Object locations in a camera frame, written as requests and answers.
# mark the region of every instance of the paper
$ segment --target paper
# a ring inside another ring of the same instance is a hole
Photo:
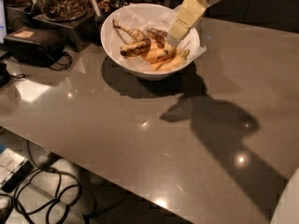
[[[21,37],[21,38],[26,38],[26,37],[31,37],[34,33],[33,32],[29,32],[29,31],[22,31],[18,34],[15,34],[14,36],[16,37]]]
[[[163,14],[159,14],[157,12],[159,12],[160,9],[157,9],[157,7],[144,8],[132,6],[132,8],[130,8],[130,6],[126,7],[125,9],[119,9],[114,14],[112,14],[113,19],[118,20],[119,24],[122,26],[125,26],[129,29],[138,29],[143,32],[146,32],[146,30],[149,28],[168,31],[172,21],[178,14],[177,11],[169,8],[165,8]],[[142,60],[140,56],[133,59],[130,58],[128,60],[126,57],[120,55],[120,46],[129,44],[133,41],[128,34],[126,34],[124,31],[120,31],[119,29],[114,29],[114,32],[111,33],[109,39],[111,42],[108,50],[114,58],[117,58],[116,60],[118,61],[118,63],[120,63],[124,67],[135,69],[139,72],[153,72],[151,70],[150,64]],[[191,29],[190,33],[185,37],[185,39],[183,39],[179,43],[178,49],[190,50],[190,54],[187,58],[186,63],[190,63],[206,51],[206,47],[202,48],[200,46],[199,35],[194,28]]]

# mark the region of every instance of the white bowl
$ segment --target white bowl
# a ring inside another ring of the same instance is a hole
[[[175,10],[154,4],[133,4],[122,7],[110,14],[103,23],[101,29],[102,46],[107,55],[129,73],[146,80],[161,80],[183,69],[198,57],[200,39],[196,29],[191,29],[178,46],[182,50],[190,50],[190,55],[182,66],[171,71],[152,71],[150,64],[140,57],[127,60],[121,55],[120,47],[132,42],[132,39],[125,32],[113,28],[112,20],[116,19],[120,25],[141,31],[150,27],[168,31],[176,15]]]

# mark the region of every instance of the cable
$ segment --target cable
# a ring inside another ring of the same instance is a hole
[[[54,63],[57,63],[59,64],[60,66],[62,66],[61,68],[58,68],[58,69],[55,69],[53,67],[49,67],[49,69],[53,70],[53,71],[64,71],[66,69],[68,69],[72,63],[73,63],[73,58],[67,53],[67,52],[64,52],[64,57],[68,60],[68,63],[58,63],[55,59],[53,59],[48,53],[47,53],[47,56],[52,60],[54,61]]]
[[[82,187],[81,183],[79,182],[79,180],[77,179],[77,177],[72,174],[69,174],[68,172],[58,171],[56,168],[53,168],[53,167],[47,167],[47,168],[39,167],[37,165],[37,163],[35,162],[35,160],[33,159],[29,140],[26,140],[26,145],[27,145],[27,149],[28,149],[29,160],[36,167],[36,169],[34,169],[31,173],[28,174],[28,176],[26,176],[26,177],[30,176],[29,179],[28,178],[25,179],[27,181],[27,183],[24,183],[24,181],[25,181],[24,180],[18,184],[18,186],[15,188],[13,196],[10,196],[7,194],[4,194],[4,195],[8,196],[12,200],[16,212],[23,215],[23,217],[26,219],[26,221],[28,221],[29,224],[35,224],[34,221],[30,217],[31,215],[36,214],[39,211],[41,211],[47,207],[48,207],[48,210],[47,210],[46,216],[45,216],[45,223],[50,224],[50,214],[51,214],[52,209],[57,204],[63,203],[64,204],[64,213],[61,216],[61,218],[56,222],[56,224],[62,224],[67,219],[67,216],[71,210],[71,207],[74,206],[81,198],[83,187]],[[53,197],[53,199],[51,199],[48,202],[39,206],[36,210],[32,210],[32,211],[28,212],[20,201],[20,195],[32,183],[32,181],[42,172],[55,174],[55,175],[58,175],[58,177],[59,177],[59,181],[58,181],[58,185],[55,190],[54,197]],[[76,181],[76,184],[69,185],[66,188],[60,190],[61,184],[62,184],[62,178],[64,175],[73,178]],[[64,196],[64,194],[69,189],[73,189],[73,188],[78,188],[78,193],[77,193],[76,197],[70,203],[62,202],[61,199]],[[108,212],[110,209],[119,205],[125,198],[126,198],[126,196],[121,198],[116,203],[112,204],[110,207],[99,210],[99,211],[95,211],[97,201],[94,199],[92,212],[89,215],[82,214],[84,223],[86,223],[86,224],[90,223],[89,218],[99,217],[99,216],[103,215],[104,213]]]
[[[12,76],[10,75],[10,79],[14,79],[14,80],[17,80],[17,79],[26,79],[26,75],[25,74],[18,74],[16,76]]]

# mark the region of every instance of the electronic device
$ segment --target electronic device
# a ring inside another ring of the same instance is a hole
[[[8,84],[10,81],[10,74],[7,71],[7,65],[0,63],[0,88]]]
[[[0,0],[0,61],[8,56],[5,50],[4,37],[7,35],[7,8],[5,0]]]
[[[21,63],[50,67],[65,56],[65,39],[51,29],[22,27],[4,37],[10,56]]]
[[[11,192],[33,170],[34,166],[22,155],[0,145],[0,189]]]

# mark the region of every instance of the table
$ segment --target table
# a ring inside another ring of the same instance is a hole
[[[204,18],[207,52],[162,81],[103,48],[63,72],[7,60],[0,126],[192,223],[269,223],[299,166],[299,34]]]

